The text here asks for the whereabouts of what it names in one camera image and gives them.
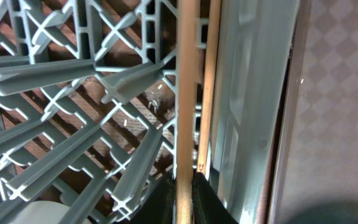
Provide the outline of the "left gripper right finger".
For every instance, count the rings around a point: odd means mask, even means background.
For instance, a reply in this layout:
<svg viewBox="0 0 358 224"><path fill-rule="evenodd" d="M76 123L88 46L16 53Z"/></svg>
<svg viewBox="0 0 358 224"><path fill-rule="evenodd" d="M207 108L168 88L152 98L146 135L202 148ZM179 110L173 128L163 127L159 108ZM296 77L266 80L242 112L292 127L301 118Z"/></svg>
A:
<svg viewBox="0 0 358 224"><path fill-rule="evenodd" d="M192 202L196 224L237 224L200 172L193 175Z"/></svg>

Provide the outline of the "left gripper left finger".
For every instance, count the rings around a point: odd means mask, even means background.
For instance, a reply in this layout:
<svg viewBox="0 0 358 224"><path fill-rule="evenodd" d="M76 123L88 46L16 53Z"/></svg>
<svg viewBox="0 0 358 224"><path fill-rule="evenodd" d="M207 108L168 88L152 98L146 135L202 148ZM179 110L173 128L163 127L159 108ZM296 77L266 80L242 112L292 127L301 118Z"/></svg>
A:
<svg viewBox="0 0 358 224"><path fill-rule="evenodd" d="M172 224L176 182L171 172L166 172L130 224Z"/></svg>

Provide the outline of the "wooden chopstick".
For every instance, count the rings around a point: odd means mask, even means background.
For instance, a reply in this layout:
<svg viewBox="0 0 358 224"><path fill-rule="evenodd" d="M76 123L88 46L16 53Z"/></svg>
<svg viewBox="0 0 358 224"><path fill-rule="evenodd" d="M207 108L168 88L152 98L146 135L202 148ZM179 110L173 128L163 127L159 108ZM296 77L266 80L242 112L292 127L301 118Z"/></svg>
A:
<svg viewBox="0 0 358 224"><path fill-rule="evenodd" d="M191 223L191 183L193 179L193 113L196 101L198 49L196 48L199 3L178 1L177 70L177 196L176 217L179 224Z"/></svg>
<svg viewBox="0 0 358 224"><path fill-rule="evenodd" d="M210 1L208 35L206 41L206 54L204 61L203 101L200 123L200 143L198 148L197 172L206 175L209 169L207 163L209 132L214 94L214 81L216 76L216 60L219 41L219 25L221 18L221 0Z"/></svg>

